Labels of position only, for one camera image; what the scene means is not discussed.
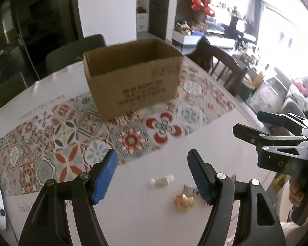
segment table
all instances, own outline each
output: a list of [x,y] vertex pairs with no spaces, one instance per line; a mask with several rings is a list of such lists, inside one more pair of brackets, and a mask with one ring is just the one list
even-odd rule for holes
[[[161,130],[146,124],[154,122]],[[70,180],[114,147],[120,165],[105,199],[94,207],[108,243],[196,245],[211,207],[198,196],[186,213],[173,204],[184,184],[195,185],[186,160],[190,149],[239,181],[257,178],[267,189],[274,177],[257,167],[255,147],[233,136],[236,123],[259,128],[227,90],[188,58],[175,99],[106,123],[93,104],[82,62],[36,82],[0,109],[0,186],[16,236],[48,178]],[[137,147],[121,138],[131,132],[137,134]],[[175,181],[168,186],[150,186],[150,178],[170,174]],[[72,206],[66,205],[73,243],[80,245]],[[235,202],[231,232],[238,206]],[[2,235],[17,245],[9,224]]]
[[[183,51],[184,45],[196,45],[198,41],[202,38],[203,36],[195,35],[195,36],[188,36],[188,35],[183,35],[180,32],[177,32],[176,30],[172,31],[172,42],[173,43],[178,43],[181,45],[181,52]],[[234,39],[228,39],[228,38],[220,38],[220,37],[215,37],[215,36],[205,36],[211,46],[216,46],[219,48],[233,48],[235,45],[235,40]]]

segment tile pattern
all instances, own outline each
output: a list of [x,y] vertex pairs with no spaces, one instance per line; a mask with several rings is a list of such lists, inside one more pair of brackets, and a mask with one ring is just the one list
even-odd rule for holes
[[50,178],[72,180],[110,148],[124,164],[196,132],[234,108],[215,84],[184,63],[174,99],[107,122],[89,92],[56,105],[0,138],[3,194],[40,191]]

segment chair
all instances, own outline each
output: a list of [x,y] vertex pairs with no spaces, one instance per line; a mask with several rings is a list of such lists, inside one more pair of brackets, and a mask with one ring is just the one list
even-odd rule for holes
[[27,88],[21,72],[12,76],[6,83],[0,86],[0,108]]
[[105,39],[103,35],[97,34],[59,47],[46,57],[48,75],[82,60],[84,52],[103,46],[106,46]]
[[[196,49],[187,55],[192,61],[197,63],[201,68],[215,78],[217,82],[224,81],[224,87],[235,97],[238,86],[248,71],[248,68],[241,69],[233,57],[223,50],[210,46],[207,43],[198,43]],[[217,58],[217,63],[213,67],[212,58]],[[220,69],[219,64],[222,63],[224,68]]]

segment open cardboard box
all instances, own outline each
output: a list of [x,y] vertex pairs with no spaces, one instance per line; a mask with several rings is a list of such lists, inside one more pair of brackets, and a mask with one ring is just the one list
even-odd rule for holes
[[85,52],[84,73],[102,119],[172,99],[183,59],[176,48],[156,39]]

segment brown wooden chair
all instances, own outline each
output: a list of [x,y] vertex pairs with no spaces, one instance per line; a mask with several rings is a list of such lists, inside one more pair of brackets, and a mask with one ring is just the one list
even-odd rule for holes
[[[223,50],[210,46],[206,43],[199,43],[196,49],[186,55],[192,61],[197,63],[207,73],[219,81],[223,81],[223,86],[235,97],[237,87],[247,73],[248,69],[241,69],[236,61]],[[217,58],[217,63],[213,66],[212,58]],[[219,64],[222,63],[224,68],[218,71]]]

